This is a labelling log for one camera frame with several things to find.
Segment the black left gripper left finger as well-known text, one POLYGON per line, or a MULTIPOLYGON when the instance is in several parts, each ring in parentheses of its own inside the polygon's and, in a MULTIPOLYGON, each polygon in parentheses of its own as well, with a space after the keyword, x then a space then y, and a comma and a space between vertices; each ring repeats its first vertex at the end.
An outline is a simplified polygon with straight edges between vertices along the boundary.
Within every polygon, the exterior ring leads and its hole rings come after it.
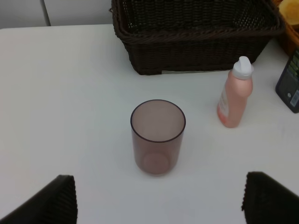
POLYGON ((58 175, 17 209, 2 224, 76 224, 78 205, 75 179, 58 175))

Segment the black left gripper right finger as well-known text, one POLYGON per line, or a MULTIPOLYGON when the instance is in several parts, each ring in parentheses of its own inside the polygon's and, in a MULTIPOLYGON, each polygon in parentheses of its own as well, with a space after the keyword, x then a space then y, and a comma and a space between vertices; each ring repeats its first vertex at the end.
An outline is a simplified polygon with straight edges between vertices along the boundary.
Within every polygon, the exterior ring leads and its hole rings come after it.
POLYGON ((297 224, 299 196, 264 172, 249 172, 242 211, 248 224, 297 224))

